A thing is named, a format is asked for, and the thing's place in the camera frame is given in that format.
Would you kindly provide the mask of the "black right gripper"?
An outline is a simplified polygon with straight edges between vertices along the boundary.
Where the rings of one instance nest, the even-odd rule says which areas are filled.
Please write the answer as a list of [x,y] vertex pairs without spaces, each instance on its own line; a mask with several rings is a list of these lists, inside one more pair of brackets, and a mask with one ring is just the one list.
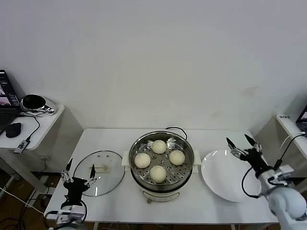
[[247,161],[252,169],[255,171],[256,178],[273,168],[269,166],[262,158],[262,146],[257,143],[252,137],[247,134],[244,135],[251,148],[242,150],[238,148],[229,138],[226,138],[227,144],[230,148],[230,152],[236,158]]

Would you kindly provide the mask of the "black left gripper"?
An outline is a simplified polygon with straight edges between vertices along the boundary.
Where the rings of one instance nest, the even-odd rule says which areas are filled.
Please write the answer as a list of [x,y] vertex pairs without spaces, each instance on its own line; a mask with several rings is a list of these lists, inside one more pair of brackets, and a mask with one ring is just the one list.
[[82,205],[82,195],[83,192],[87,191],[89,187],[97,180],[95,176],[95,165],[93,164],[90,171],[89,180],[82,178],[70,176],[70,168],[72,164],[72,159],[66,165],[65,169],[60,173],[63,186],[68,190],[68,193],[65,195],[64,206],[81,206]]

